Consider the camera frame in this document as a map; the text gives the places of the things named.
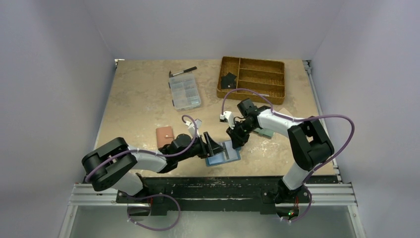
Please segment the blue leather card holder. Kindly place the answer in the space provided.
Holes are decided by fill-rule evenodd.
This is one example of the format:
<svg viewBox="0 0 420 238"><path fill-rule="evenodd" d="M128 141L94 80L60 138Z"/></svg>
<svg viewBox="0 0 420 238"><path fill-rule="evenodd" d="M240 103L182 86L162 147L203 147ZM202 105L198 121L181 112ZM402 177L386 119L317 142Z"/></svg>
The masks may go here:
<svg viewBox="0 0 420 238"><path fill-rule="evenodd" d="M218 155L212 156L212 157L208 157L205 159L206 162L206 166L207 167L212 167L212 166L217 166L217 165L221 165L221 164L226 164L227 162L224 161L224 152L220 153Z"/></svg>

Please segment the grey striped card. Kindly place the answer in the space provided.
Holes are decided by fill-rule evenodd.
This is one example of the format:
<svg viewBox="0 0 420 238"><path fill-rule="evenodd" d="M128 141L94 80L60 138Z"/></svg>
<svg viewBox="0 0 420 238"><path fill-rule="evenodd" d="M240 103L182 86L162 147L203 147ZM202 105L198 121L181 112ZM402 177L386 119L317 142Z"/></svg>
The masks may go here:
<svg viewBox="0 0 420 238"><path fill-rule="evenodd" d="M260 94L260 93L251 93L251 95L259 96L259 97L268 97L268 94Z"/></svg>

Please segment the black VIP credit card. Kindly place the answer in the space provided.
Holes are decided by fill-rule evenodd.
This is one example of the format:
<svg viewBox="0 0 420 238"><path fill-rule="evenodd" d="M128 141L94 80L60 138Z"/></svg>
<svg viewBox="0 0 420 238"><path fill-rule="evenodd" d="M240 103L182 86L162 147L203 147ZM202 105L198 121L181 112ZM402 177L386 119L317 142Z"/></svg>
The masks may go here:
<svg viewBox="0 0 420 238"><path fill-rule="evenodd" d="M230 89L232 88L232 85L235 84L234 82L235 80L232 80L229 77L222 77L220 81L220 87L221 89Z"/></svg>

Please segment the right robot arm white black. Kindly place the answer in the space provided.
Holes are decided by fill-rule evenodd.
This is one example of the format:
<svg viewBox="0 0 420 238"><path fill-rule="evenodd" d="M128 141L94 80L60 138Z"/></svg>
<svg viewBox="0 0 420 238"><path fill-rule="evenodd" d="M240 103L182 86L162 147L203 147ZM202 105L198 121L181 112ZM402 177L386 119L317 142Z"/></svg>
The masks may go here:
<svg viewBox="0 0 420 238"><path fill-rule="evenodd" d="M242 120L236 121L230 111L220 114L219 120L228 123L226 130L234 149L244 146L256 128L272 130L289 139L294 163L279 180L273 198L279 204L294 197L303 187L306 177L315 166L334 154L334 147L318 119L293 119L268 106L257 107L250 99L238 105Z"/></svg>

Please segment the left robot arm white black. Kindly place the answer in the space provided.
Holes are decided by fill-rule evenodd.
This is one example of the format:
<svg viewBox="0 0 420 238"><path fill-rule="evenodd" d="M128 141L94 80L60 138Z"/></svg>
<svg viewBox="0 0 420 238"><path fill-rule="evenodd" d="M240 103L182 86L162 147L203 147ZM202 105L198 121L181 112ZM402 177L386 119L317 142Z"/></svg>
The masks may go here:
<svg viewBox="0 0 420 238"><path fill-rule="evenodd" d="M207 132L195 138L180 134L158 151L141 150L129 146L125 139L117 137L82 159L86 171L85 182L95 191L114 188L135 195L146 186L141 175L131 170L146 170L166 174L178 163L192 158L205 159L223 153L223 146L215 142Z"/></svg>

